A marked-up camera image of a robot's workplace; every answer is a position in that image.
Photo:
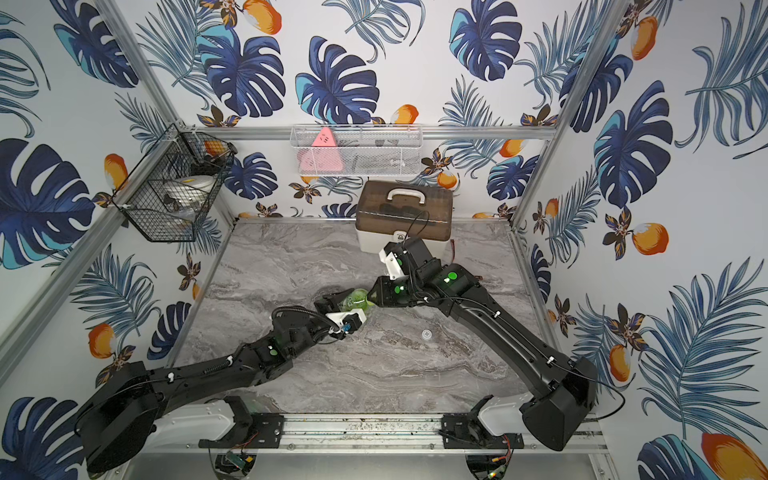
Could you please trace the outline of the green plastic bottle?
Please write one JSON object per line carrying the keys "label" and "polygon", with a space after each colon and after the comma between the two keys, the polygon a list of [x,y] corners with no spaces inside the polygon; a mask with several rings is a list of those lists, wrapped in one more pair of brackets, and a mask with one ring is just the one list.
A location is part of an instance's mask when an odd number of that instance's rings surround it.
{"label": "green plastic bottle", "polygon": [[352,311],[360,309],[363,312],[367,312],[373,303],[368,300],[368,291],[362,288],[354,289],[350,292],[342,301],[341,309],[343,311]]}

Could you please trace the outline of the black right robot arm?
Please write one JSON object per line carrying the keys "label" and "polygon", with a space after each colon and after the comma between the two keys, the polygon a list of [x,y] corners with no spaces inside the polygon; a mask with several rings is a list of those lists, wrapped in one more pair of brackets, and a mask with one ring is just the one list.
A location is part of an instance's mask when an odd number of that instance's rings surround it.
{"label": "black right robot arm", "polygon": [[562,451],[591,412],[597,370],[575,360],[516,320],[475,275],[434,257],[424,241],[390,242],[379,253],[387,273],[369,291],[381,308],[431,307],[483,340],[523,381],[529,393],[481,402],[476,418],[493,436],[525,428],[540,444]]}

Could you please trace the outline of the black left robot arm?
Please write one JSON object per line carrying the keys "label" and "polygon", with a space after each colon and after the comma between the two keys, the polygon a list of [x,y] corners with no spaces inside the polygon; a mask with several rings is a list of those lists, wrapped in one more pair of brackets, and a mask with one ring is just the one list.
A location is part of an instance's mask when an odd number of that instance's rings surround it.
{"label": "black left robot arm", "polygon": [[74,433],[82,442],[88,473],[105,473],[136,456],[164,415],[278,378],[324,339],[342,340],[360,329],[370,308],[365,291],[349,289],[321,297],[314,309],[276,308],[267,334],[222,357],[157,369],[142,362],[126,364],[76,414]]}

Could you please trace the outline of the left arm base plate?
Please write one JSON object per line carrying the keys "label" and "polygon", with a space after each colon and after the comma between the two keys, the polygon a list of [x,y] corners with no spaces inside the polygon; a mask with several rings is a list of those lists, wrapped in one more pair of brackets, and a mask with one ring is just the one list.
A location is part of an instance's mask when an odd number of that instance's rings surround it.
{"label": "left arm base plate", "polygon": [[275,413],[251,414],[247,420],[236,420],[220,439],[201,439],[203,449],[277,449],[283,435],[285,417]]}

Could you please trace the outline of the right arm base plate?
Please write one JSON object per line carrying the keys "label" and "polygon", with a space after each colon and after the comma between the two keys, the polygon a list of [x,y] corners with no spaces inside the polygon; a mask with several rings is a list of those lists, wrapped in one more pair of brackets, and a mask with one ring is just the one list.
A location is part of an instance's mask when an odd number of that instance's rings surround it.
{"label": "right arm base plate", "polygon": [[521,434],[494,435],[470,413],[445,414],[438,434],[446,449],[518,450],[524,448]]}

